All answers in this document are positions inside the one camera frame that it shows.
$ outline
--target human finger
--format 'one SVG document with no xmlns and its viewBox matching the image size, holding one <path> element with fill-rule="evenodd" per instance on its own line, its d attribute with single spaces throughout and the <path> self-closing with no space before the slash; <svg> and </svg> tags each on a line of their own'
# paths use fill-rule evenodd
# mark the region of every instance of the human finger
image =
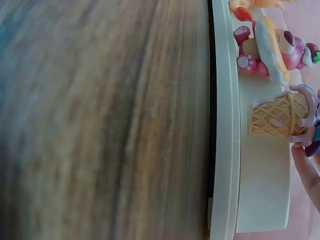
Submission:
<svg viewBox="0 0 320 240">
<path fill-rule="evenodd" d="M 292 147 L 292 156 L 302 184 L 313 205 L 320 213 L 320 176 L 302 147 Z"/>
</svg>

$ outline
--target wooden table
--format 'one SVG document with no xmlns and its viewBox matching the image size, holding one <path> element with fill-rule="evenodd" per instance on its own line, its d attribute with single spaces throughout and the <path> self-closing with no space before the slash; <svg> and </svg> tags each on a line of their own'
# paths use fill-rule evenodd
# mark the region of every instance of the wooden table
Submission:
<svg viewBox="0 0 320 240">
<path fill-rule="evenodd" d="M 205 239 L 207 9 L 0 0 L 1 239 Z"/>
</svg>

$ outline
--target toy figurine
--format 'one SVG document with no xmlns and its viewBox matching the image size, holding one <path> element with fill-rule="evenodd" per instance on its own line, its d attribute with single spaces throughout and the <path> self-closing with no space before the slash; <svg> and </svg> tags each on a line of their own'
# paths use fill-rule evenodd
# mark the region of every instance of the toy figurine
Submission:
<svg viewBox="0 0 320 240">
<path fill-rule="evenodd" d="M 253 38 L 249 38 L 251 32 L 247 26 L 240 26 L 233 32 L 239 46 L 237 66 L 244 72 L 261 74 L 286 86 L 290 71 L 310 68 L 320 61 L 318 46 L 306 43 L 287 30 L 276 29 L 267 16 L 253 21 L 252 30 Z"/>
<path fill-rule="evenodd" d="M 248 11 L 249 7 L 269 8 L 275 6 L 282 9 L 284 6 L 281 1 L 292 2 L 292 0 L 230 0 L 229 9 L 239 21 L 252 22 L 253 17 Z"/>
<path fill-rule="evenodd" d="M 320 89 L 316 93 L 304 84 L 289 89 L 273 100 L 252 102 L 248 134 L 285 137 L 310 157 L 320 149 Z"/>
</svg>

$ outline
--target lotso bear figurine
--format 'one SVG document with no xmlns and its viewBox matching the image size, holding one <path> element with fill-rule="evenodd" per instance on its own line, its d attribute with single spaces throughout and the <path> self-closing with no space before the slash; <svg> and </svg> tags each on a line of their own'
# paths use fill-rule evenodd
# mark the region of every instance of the lotso bear figurine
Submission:
<svg viewBox="0 0 320 240">
<path fill-rule="evenodd" d="M 233 32 L 239 46 L 236 59 L 239 69 L 250 74 L 261 74 L 272 82 L 286 86 L 290 71 L 311 67 L 320 61 L 320 51 L 313 43 L 306 43 L 287 30 L 277 29 L 264 16 L 252 22 L 253 38 L 247 26 Z"/>
</svg>

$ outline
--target ice cream cone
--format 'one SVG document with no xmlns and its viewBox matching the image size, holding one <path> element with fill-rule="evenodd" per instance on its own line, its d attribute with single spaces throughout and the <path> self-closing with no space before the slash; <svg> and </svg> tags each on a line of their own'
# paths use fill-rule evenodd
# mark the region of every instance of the ice cream cone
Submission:
<svg viewBox="0 0 320 240">
<path fill-rule="evenodd" d="M 248 125 L 248 134 L 255 136 L 298 136 L 307 128 L 298 126 L 298 120 L 308 117 L 307 100 L 302 93 L 287 92 L 273 101 L 254 106 Z"/>
</svg>

